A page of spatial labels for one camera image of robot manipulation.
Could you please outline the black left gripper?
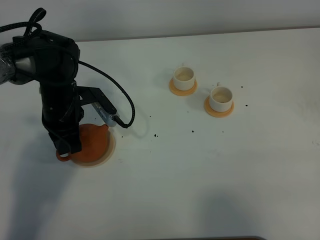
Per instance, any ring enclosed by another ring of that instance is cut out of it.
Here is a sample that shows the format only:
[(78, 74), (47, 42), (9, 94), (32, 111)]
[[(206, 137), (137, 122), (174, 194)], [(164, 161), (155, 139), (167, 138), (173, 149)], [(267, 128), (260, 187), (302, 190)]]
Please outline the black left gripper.
[(75, 80), (54, 86), (41, 83), (42, 124), (56, 148), (57, 158), (82, 150), (79, 122), (84, 115)]

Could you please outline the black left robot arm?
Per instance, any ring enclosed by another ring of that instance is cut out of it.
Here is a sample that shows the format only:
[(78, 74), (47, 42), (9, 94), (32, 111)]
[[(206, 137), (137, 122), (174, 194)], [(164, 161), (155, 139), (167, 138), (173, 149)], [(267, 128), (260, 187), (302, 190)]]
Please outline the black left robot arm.
[(60, 155), (82, 150), (79, 122), (84, 116), (75, 81), (80, 50), (74, 40), (42, 31), (18, 44), (21, 36), (0, 47), (0, 82), (39, 82), (42, 124)]

